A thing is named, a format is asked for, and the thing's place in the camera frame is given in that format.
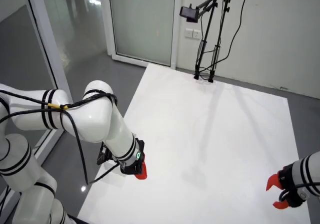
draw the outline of white panel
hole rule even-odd
[[[111,0],[117,53],[170,65],[175,0]]]
[[[183,0],[184,6],[204,0]],[[221,1],[214,12],[207,50],[217,43]],[[229,50],[238,28],[243,0],[231,0],[223,26],[220,58]],[[218,64],[216,74],[272,88],[320,98],[320,0],[246,0],[242,26],[229,58]],[[203,28],[209,14],[203,18]],[[180,22],[177,66],[195,69],[199,41],[183,37],[186,27],[200,29],[200,23]],[[212,53],[205,54],[202,66],[209,66]]]
[[[287,99],[200,82],[150,64],[125,122],[145,142],[148,178],[119,169],[94,184],[91,224],[310,224],[308,206],[277,210],[269,176],[298,159]],[[105,171],[102,167],[97,176]]]

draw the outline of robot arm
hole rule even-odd
[[[135,138],[119,113],[112,89],[93,81],[83,101],[69,104],[63,90],[21,91],[0,84],[0,174],[16,192],[22,192],[14,224],[74,224],[55,199],[57,183],[37,163],[28,141],[20,134],[5,136],[8,117],[22,130],[63,128],[76,137],[86,183],[89,184],[79,139],[106,146],[98,161],[113,159],[124,174],[147,178],[144,142]],[[105,172],[94,183],[104,177]]]
[[[0,85],[0,90],[42,100],[55,105],[68,104],[67,94],[63,90],[21,91]],[[85,89],[83,99],[99,93],[111,93],[109,85],[102,81],[93,81]],[[29,100],[0,93],[2,105],[7,112],[15,113],[33,109],[48,108]],[[99,98],[79,107],[66,110],[73,118],[79,138],[87,142],[103,142],[112,158],[121,164],[124,174],[135,174],[145,179],[144,143],[134,137],[127,128],[112,99]],[[63,128],[75,136],[75,131],[68,116],[59,112],[41,112],[12,117],[14,124],[22,130],[45,130]]]
[[[311,196],[320,197],[320,152],[295,161],[273,174],[266,186],[276,186],[283,192],[273,206],[277,209],[299,207]]]

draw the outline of white platform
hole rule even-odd
[[[90,224],[309,224],[306,203],[280,211],[272,204],[281,191],[266,192],[269,176],[298,159],[288,108],[285,98],[149,65],[124,118],[145,142],[148,178],[110,173],[91,187],[78,217]]]

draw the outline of gray floor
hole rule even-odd
[[[85,19],[83,22],[80,22],[80,24],[77,23],[74,25],[71,23],[68,16],[68,11],[63,8],[63,5],[66,5],[65,0],[45,1],[48,13],[51,13],[49,15],[52,28],[55,32],[55,38],[59,46],[60,55],[65,66],[68,84],[74,101],[82,98],[85,86],[90,81],[100,79],[107,82],[113,88],[114,93],[119,99],[118,108],[121,114],[124,115],[145,69],[134,65],[115,62],[107,56],[105,43],[103,41],[104,34],[99,28],[101,27],[101,23],[97,21],[101,21],[101,14],[98,7],[91,7],[92,12],[89,12],[88,14],[90,19],[93,20],[92,22],[88,22],[89,19]],[[14,23],[17,28],[25,28],[24,20],[26,19],[27,14],[26,10],[22,10],[11,17],[15,20]],[[43,60],[31,60],[31,57],[35,57],[36,55],[39,56],[35,49],[23,49],[23,47],[32,47],[35,45],[28,45],[36,42],[34,37],[28,36],[25,39],[22,38],[31,31],[28,33],[22,32],[15,36],[15,31],[10,30],[12,23],[6,25],[5,29],[3,23],[4,22],[0,24],[1,40],[3,39],[2,37],[5,37],[8,33],[12,33],[12,37],[8,37],[8,41],[6,41],[7,46],[10,45],[9,47],[11,47],[11,49],[6,52],[1,52],[0,61],[5,61],[7,63],[7,59],[4,60],[4,57],[5,55],[9,55],[12,59],[12,63],[18,62],[19,64],[23,64],[23,60],[21,61],[19,58],[21,55],[14,55],[15,53],[13,50],[15,43],[10,43],[10,40],[14,40],[15,42],[18,42],[16,44],[17,47],[20,47],[19,42],[21,42],[22,45],[16,52],[24,54],[26,54],[26,52],[28,53],[29,64],[36,62],[39,65],[43,65]],[[3,73],[6,73],[6,69],[8,69],[8,71],[10,68],[12,69],[12,67],[8,65],[2,65],[2,67],[5,69]],[[21,80],[25,73],[27,72],[21,72]],[[2,82],[5,78],[4,75],[4,77],[1,77],[0,81]],[[217,80],[286,97],[289,103],[299,157],[302,158],[320,150],[319,100],[225,78],[217,78]],[[95,163],[99,145],[85,142],[83,142],[82,145],[87,163],[88,176],[91,180],[96,176],[98,171],[98,166]],[[81,192],[81,187],[85,182],[75,139],[69,134],[64,134],[43,166],[57,180],[58,189],[56,197],[61,200],[69,214],[77,216],[89,189],[85,192]],[[319,202],[312,198],[308,202],[308,207],[311,223],[319,223]]]

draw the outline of black cable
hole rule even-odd
[[[4,205],[5,205],[7,196],[8,196],[8,194],[10,193],[10,191],[11,191],[11,189],[9,188],[9,185],[7,185],[7,186],[6,186],[6,189],[5,189],[4,197],[3,197],[2,201],[0,202],[0,205],[1,205],[1,208],[0,208],[0,217],[1,217],[1,214],[2,214],[2,210],[4,209]]]
[[[315,182],[315,183],[303,183],[303,184],[298,184],[293,187],[287,188],[283,190],[280,195],[279,195],[279,201],[283,202],[286,198],[286,194],[289,193],[290,191],[294,191],[298,188],[303,188],[303,187],[312,187],[312,186],[320,186],[320,182]]]
[[[222,0],[222,5],[221,5],[221,18],[220,18],[220,28],[219,28],[219,32],[222,29],[222,17],[223,17],[223,10],[224,9],[224,2]]]
[[[100,179],[104,178],[108,173],[110,173],[113,169],[115,169],[116,167],[118,167],[120,165],[120,163],[115,164],[112,168],[110,168],[109,170],[107,170],[105,173],[103,173],[100,177],[98,177],[97,179],[89,182],[90,184],[96,183],[97,181],[99,181]]]
[[[243,1],[244,1],[244,2],[242,3],[241,12],[240,12],[240,24],[239,24],[239,27],[238,27],[238,29],[236,30],[236,32],[235,32],[235,34],[234,34],[234,36],[233,36],[232,40],[231,40],[231,44],[230,44],[230,47],[229,47],[228,54],[227,54],[227,56],[226,56],[225,58],[223,58],[223,59],[219,60],[217,63],[220,63],[220,62],[222,62],[222,61],[226,60],[226,59],[229,57],[229,55],[230,55],[232,44],[233,44],[233,42],[234,42],[234,39],[235,39],[235,37],[236,37],[236,35],[237,35],[238,31],[240,30],[241,23],[242,23],[242,13],[243,13],[243,9],[244,9],[244,5],[245,5],[245,1],[246,1],[246,0],[243,0]]]
[[[42,102],[42,101],[34,99],[34,98],[30,98],[30,97],[27,97],[27,96],[11,93],[11,92],[8,92],[8,91],[5,91],[5,90],[0,90],[0,93],[4,93],[4,94],[7,94],[7,95],[16,97],[16,98],[25,99],[25,100],[28,100],[28,101],[31,101],[31,102],[34,102],[34,103],[38,103],[38,104],[44,104],[46,106],[48,105],[47,102]]]
[[[201,22],[201,34],[202,34],[202,39],[204,38],[204,29],[203,29],[203,26],[202,26],[202,17],[203,16],[201,16],[201,18],[200,18],[200,22]]]

